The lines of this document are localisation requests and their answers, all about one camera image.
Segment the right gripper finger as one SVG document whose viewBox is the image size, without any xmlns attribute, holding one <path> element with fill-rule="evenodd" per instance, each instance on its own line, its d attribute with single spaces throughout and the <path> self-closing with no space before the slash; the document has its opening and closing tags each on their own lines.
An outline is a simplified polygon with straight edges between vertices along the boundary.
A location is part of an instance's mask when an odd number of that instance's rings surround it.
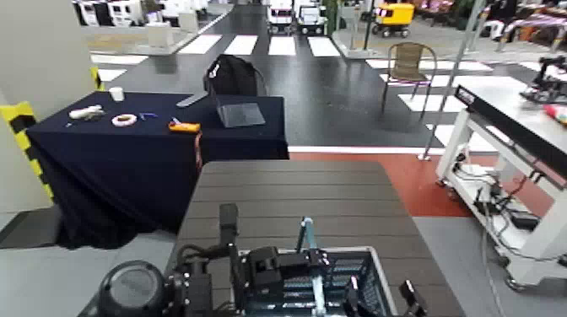
<svg viewBox="0 0 567 317">
<path fill-rule="evenodd" d="M 345 288 L 345 314 L 349 317 L 360 317 L 358 290 L 358 280 L 351 276 Z"/>
<path fill-rule="evenodd" d="M 427 303 L 410 280 L 405 280 L 398 289 L 407 305 L 406 311 L 402 314 L 403 317 L 428 316 Z"/>
</svg>

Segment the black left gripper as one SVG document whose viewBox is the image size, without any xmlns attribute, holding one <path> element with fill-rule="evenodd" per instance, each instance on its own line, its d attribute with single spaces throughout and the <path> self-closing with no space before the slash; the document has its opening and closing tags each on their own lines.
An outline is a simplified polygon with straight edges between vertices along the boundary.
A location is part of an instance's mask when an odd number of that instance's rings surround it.
<svg viewBox="0 0 567 317">
<path fill-rule="evenodd" d="M 219 242 L 232 266 L 240 266 L 238 217 L 234 203 L 219 206 Z M 319 249 L 280 253 L 276 247 L 263 247 L 246 256 L 246 286 L 252 291 L 281 291 L 286 280 L 321 273 L 328 266 L 327 254 Z"/>
</svg>

